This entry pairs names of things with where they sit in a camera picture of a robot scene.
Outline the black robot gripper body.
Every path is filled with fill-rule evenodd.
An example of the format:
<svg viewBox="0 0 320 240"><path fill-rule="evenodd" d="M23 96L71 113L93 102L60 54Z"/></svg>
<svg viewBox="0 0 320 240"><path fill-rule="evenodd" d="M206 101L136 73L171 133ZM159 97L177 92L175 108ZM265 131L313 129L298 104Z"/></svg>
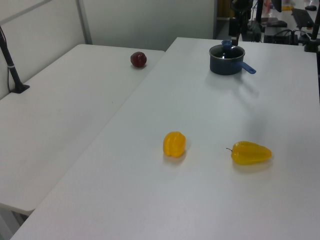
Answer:
<svg viewBox="0 0 320 240"><path fill-rule="evenodd" d="M232 0L231 1L231 9L234 12L245 12L250 10L252 7L251 0Z"/></svg>

